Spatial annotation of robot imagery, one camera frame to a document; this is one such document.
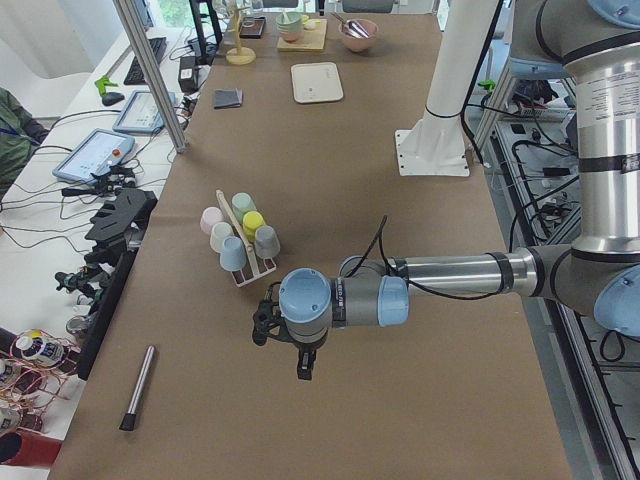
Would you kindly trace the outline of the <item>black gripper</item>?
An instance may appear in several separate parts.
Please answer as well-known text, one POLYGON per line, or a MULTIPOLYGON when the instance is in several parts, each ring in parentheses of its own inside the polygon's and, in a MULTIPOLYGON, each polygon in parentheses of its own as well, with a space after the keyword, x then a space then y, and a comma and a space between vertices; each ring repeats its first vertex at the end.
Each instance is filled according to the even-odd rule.
POLYGON ((257 346, 264 346, 269 339, 295 346, 298 350, 297 377, 299 380, 311 381, 317 342, 303 343, 292 336, 280 312, 279 302, 273 299, 274 287, 275 284, 269 285, 253 314, 252 341, 257 346))

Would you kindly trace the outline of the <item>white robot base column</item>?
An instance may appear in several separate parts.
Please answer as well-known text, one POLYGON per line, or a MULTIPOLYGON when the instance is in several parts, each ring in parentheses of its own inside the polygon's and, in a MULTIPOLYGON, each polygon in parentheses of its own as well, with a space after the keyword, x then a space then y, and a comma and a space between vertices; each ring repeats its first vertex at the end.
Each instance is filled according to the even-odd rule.
POLYGON ((501 10, 502 3, 492 0, 450 6, 423 116, 412 129, 396 132, 402 176, 470 174, 461 115, 501 10))

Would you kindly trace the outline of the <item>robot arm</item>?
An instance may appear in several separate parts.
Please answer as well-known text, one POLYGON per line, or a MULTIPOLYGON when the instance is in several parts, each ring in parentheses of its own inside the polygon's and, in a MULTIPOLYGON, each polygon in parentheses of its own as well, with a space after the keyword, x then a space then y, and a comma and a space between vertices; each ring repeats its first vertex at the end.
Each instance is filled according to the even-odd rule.
POLYGON ((601 326, 639 332, 639 5, 519 1, 511 61, 521 77, 576 84, 581 232, 569 244, 477 256, 346 259, 338 277, 311 268, 269 287, 252 339, 294 345, 312 376, 331 328, 404 323, 409 292, 460 300, 517 293, 557 301, 601 326))

